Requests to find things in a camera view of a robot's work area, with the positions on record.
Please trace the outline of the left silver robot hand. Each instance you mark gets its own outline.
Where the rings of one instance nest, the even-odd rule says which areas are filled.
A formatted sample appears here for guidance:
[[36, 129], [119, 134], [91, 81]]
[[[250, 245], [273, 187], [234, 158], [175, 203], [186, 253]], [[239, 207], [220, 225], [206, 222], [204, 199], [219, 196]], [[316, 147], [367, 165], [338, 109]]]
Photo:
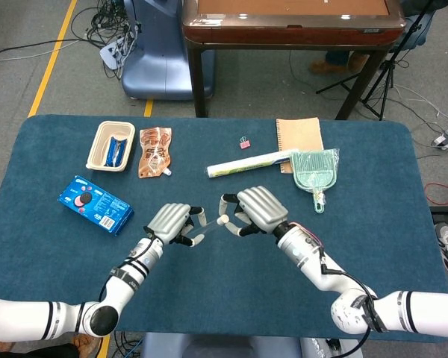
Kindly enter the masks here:
[[194, 228], [191, 216], [197, 217], [201, 227], [207, 224], [202, 207], [179, 203], [165, 204], [143, 229], [149, 238], [158, 238], [164, 245], [175, 243], [193, 247], [199, 244], [199, 240], [186, 237], [186, 234]]

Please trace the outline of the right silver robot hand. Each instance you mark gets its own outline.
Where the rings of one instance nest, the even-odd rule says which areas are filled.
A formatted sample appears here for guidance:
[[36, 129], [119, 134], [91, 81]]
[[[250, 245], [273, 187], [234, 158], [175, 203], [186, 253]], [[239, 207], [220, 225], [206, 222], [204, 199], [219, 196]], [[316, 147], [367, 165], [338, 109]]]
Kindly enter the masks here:
[[235, 236], [244, 237], [256, 233], [273, 234], [280, 239], [292, 227], [287, 221], [288, 211], [264, 186], [254, 186], [237, 194], [223, 194], [219, 202], [219, 215], [226, 214], [229, 203], [236, 204], [234, 214], [245, 227], [238, 227], [231, 221], [225, 227]]

